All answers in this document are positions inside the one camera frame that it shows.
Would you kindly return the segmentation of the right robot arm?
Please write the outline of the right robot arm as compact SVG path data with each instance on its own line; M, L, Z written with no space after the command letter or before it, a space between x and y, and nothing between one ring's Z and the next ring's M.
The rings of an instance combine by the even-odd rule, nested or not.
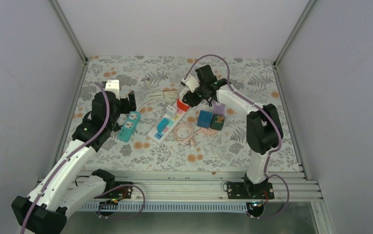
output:
M206 100L232 108L246 118L246 141L253 151L244 175L243 190L247 197L256 198L267 191L267 168L274 150L282 145L282 126L275 105L260 105L238 91L228 78L218 79L209 65L195 70L196 77L186 74L181 79L184 87L182 103L195 107Z

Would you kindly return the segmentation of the white multicolour power strip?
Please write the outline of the white multicolour power strip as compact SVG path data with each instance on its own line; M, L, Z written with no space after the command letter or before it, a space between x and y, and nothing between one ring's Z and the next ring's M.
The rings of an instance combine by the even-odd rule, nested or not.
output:
M170 135L174 127L183 119L183 117L186 115L188 112L183 112L182 110L178 109L177 112L177 118L176 119L171 119L167 114L166 114L166 109L165 109L165 114L158 120L158 122L152 127L152 129L148 132L147 137L149 137L152 141L154 141L157 144L162 143L166 137ZM167 127L164 129L162 133L157 132L157 124L164 118L166 117L169 120L169 124Z

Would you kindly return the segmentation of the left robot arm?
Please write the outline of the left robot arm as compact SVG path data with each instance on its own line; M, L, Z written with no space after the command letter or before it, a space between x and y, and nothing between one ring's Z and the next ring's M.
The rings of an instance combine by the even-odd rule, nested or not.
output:
M121 114L136 110L134 91L118 99L112 91L101 91L92 100L92 110L72 135L66 151L49 174L27 196L17 196L11 204L22 230L36 234L58 234L76 211L92 198L110 197L115 192L115 176L105 170L92 172L82 185L69 186L86 162L120 130Z

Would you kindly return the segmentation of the purple power strip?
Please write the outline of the purple power strip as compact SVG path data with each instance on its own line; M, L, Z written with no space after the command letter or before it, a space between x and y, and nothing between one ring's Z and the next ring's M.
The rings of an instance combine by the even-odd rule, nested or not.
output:
M224 111L225 111L224 104L217 102L217 101L213 101L213 113L214 114L224 116Z

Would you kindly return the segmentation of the white cube plug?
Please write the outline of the white cube plug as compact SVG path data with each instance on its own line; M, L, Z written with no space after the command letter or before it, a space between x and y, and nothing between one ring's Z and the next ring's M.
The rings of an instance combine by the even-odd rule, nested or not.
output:
M177 108L174 106L167 106L166 107L166 114L171 118L171 119L176 119L177 118Z

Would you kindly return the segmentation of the cyan cube socket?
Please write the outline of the cyan cube socket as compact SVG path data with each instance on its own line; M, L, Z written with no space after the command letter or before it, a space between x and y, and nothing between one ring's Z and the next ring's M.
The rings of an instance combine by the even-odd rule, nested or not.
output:
M167 127L169 124L169 120L164 117L158 124L157 124L157 132L162 133L164 129Z

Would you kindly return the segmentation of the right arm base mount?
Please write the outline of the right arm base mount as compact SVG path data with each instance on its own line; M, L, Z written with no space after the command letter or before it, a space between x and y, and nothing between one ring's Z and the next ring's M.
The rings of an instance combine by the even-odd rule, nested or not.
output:
M246 214L251 219L267 220L274 218L283 213L290 203L290 191L288 184L285 182L286 201L279 211L274 214L264 216L266 204L275 198L273 184L269 179L265 179L259 184L252 184L250 181L223 183L222 188L227 193L229 200L252 199L252 202L246 202Z

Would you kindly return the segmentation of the dark green cube socket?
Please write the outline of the dark green cube socket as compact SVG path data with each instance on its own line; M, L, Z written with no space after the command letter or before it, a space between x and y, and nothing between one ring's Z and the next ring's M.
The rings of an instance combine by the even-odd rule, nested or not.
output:
M225 116L213 114L210 122L210 129L221 131L224 126Z

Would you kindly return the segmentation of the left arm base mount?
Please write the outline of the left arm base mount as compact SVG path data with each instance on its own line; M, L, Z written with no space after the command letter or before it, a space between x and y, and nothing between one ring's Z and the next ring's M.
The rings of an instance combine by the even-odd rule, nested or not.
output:
M108 189L108 183L103 181L105 183L105 191L103 191L100 194L96 194L94 196L94 199L108 199L108 201L104 202L103 204L98 205L98 208L96 210L96 214L100 218L109 219L109 217L113 214L113 212L106 212L102 213L101 210L108 205L118 205L121 200L129 199L131 198L131 194L135 189L137 189L141 195L142 195L142 204L139 208L139 210L130 216L122 216L122 217L111 217L110 219L117 219L117 220L124 220L124 219L130 219L134 218L138 215L140 215L144 209L146 208L146 195L144 191L137 185L134 185L132 182L124 184L122 181L112 181L109 189Z

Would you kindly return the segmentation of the pink round socket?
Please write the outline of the pink round socket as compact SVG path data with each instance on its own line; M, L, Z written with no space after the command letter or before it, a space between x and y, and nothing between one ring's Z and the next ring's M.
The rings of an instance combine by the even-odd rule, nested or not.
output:
M206 129L206 128L201 128L201 132L205 135L205 136L214 136L216 135L219 131L218 130L214 130L214 129Z

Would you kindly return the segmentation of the blue cube socket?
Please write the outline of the blue cube socket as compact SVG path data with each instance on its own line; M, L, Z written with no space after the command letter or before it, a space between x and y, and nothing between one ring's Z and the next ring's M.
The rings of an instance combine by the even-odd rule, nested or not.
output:
M198 115L197 126L204 129L210 128L212 115L211 112L201 110Z

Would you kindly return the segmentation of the white tiger cube socket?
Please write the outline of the white tiger cube socket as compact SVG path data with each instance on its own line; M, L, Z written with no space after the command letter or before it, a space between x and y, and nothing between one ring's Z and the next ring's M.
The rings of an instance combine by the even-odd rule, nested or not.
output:
M184 87L184 88L180 91L179 96L178 96L178 99L179 99L180 101L183 101L184 96L185 96L188 92L190 92L190 89L189 89L188 87Z

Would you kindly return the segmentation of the red cube socket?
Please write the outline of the red cube socket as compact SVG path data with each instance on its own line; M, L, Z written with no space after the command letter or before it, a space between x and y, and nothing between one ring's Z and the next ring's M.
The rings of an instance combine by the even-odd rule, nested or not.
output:
M183 112L187 112L190 109L190 106L183 103L179 98L177 99L177 108L182 110Z

